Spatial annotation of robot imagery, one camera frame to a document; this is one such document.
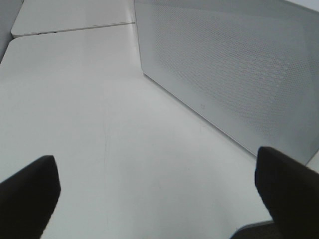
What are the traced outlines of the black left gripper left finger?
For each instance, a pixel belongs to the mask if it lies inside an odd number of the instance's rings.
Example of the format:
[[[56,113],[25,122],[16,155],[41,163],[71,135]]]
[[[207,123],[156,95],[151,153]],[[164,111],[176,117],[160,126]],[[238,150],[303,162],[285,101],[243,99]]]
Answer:
[[[0,237],[41,238],[60,197],[55,158],[42,156],[0,184]]]

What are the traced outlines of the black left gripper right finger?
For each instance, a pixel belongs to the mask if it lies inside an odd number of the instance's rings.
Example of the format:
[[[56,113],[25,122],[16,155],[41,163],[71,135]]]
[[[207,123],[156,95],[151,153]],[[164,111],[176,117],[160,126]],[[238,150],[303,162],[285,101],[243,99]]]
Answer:
[[[285,239],[319,237],[319,175],[280,151],[258,150],[255,186]]]

